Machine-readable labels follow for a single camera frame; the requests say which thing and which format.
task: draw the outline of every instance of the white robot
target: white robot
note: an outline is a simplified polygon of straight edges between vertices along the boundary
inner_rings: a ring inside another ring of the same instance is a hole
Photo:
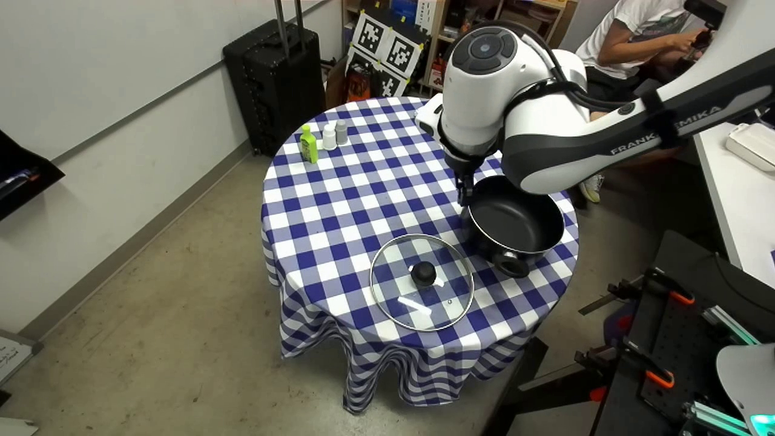
[[[504,176],[526,194],[553,194],[732,116],[775,101],[769,2],[726,0],[705,56],[656,92],[589,121],[585,72],[567,51],[490,24],[463,36],[446,68],[444,101],[424,121],[455,170],[459,204],[472,172],[502,149]]]

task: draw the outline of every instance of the black rolling suitcase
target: black rolling suitcase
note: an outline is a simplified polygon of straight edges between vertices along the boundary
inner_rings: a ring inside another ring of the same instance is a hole
[[[277,0],[277,19],[228,44],[222,61],[256,151],[273,155],[301,124],[325,109],[320,40],[303,27],[301,0],[296,24],[284,19]]]

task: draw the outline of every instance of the lid knob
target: lid knob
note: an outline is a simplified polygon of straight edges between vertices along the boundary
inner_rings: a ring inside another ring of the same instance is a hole
[[[429,287],[435,281],[435,267],[430,260],[417,260],[411,267],[411,281],[417,287]]]

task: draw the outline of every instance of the white shirt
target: white shirt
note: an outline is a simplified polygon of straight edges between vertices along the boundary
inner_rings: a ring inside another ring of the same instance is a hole
[[[627,79],[636,72],[644,61],[598,65],[600,46],[607,36],[612,21],[623,21],[631,40],[654,39],[663,34],[676,34],[685,27],[687,12],[684,0],[617,0],[614,7],[604,16],[604,21],[591,32],[591,36],[578,46],[577,56],[584,65],[600,70],[604,75]]]

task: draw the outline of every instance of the pot lid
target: pot lid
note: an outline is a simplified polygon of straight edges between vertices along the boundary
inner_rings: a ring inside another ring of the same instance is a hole
[[[430,234],[401,234],[372,256],[371,292],[397,325],[429,332],[455,325],[472,302],[472,269]]]

